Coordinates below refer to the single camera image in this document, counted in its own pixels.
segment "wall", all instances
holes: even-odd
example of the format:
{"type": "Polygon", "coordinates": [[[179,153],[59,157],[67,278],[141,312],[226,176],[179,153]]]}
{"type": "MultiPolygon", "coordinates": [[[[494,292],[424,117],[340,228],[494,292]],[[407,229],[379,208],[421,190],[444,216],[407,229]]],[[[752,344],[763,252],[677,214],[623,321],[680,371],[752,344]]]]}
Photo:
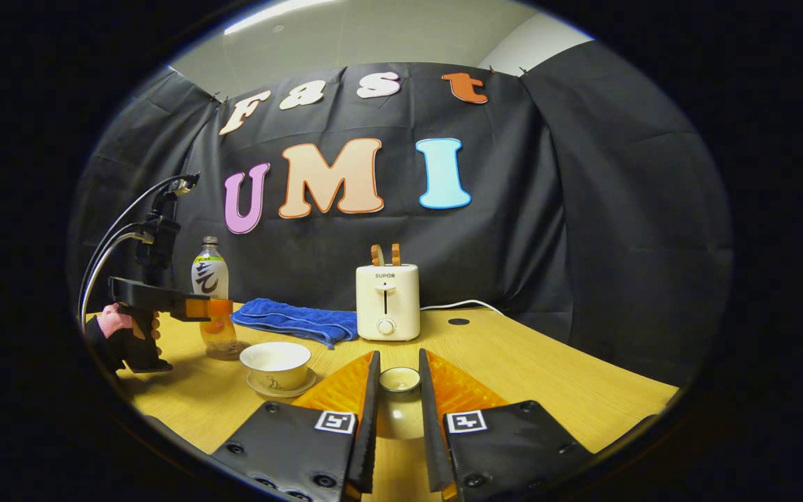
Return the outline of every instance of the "wall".
{"type": "Polygon", "coordinates": [[[479,63],[479,68],[520,76],[519,67],[531,70],[541,61],[574,45],[593,40],[578,29],[546,14],[525,20],[497,44],[479,63]]]}

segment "wooden table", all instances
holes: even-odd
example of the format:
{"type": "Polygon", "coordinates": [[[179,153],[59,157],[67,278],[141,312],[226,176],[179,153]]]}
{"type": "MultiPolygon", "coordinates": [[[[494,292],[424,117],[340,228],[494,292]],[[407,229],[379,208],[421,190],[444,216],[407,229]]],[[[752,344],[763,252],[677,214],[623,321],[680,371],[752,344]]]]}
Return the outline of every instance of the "wooden table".
{"type": "MultiPolygon", "coordinates": [[[[235,310],[241,304],[235,304],[235,310]]],[[[171,372],[118,371],[141,413],[160,419],[207,454],[213,453],[264,403],[245,382],[239,361],[219,361],[204,350],[198,324],[160,315],[157,345],[171,372]]],[[[526,328],[489,309],[421,312],[421,334],[408,342],[354,340],[328,350],[316,341],[237,326],[237,339],[251,343],[293,341],[312,350],[309,367],[319,381],[351,360],[379,350],[383,370],[418,368],[420,347],[469,372],[510,403],[536,400],[596,452],[650,414],[659,413],[678,389],[609,365],[526,328]],[[469,324],[452,325],[451,318],[469,324]]],[[[278,400],[292,403],[295,397],[278,400]]],[[[429,493],[423,439],[377,438],[374,493],[380,502],[440,500],[429,493]]]]}

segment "small white cup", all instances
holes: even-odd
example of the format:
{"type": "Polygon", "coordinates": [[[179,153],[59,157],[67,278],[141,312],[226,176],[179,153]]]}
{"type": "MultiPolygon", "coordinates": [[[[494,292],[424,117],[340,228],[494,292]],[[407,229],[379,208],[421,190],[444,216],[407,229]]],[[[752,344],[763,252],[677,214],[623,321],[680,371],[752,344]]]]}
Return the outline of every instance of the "small white cup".
{"type": "Polygon", "coordinates": [[[243,349],[240,361],[264,388],[293,390],[305,381],[312,351],[286,341],[271,341],[243,349]]]}

